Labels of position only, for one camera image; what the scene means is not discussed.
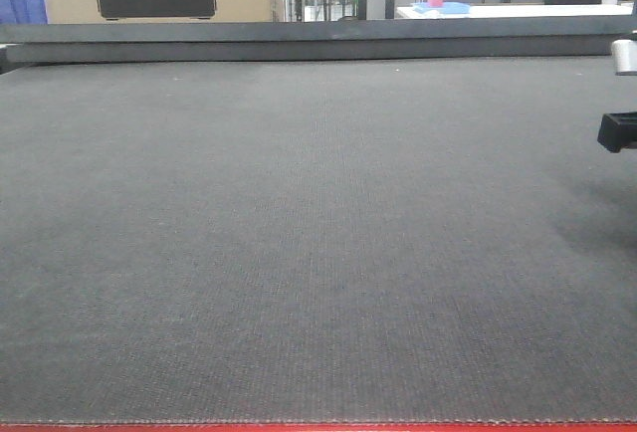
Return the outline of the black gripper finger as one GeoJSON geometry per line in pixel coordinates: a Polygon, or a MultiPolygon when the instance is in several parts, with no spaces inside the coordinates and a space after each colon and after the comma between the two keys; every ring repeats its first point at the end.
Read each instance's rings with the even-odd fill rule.
{"type": "Polygon", "coordinates": [[[637,142],[635,111],[606,113],[602,116],[597,141],[611,153],[635,149],[637,142]]]}

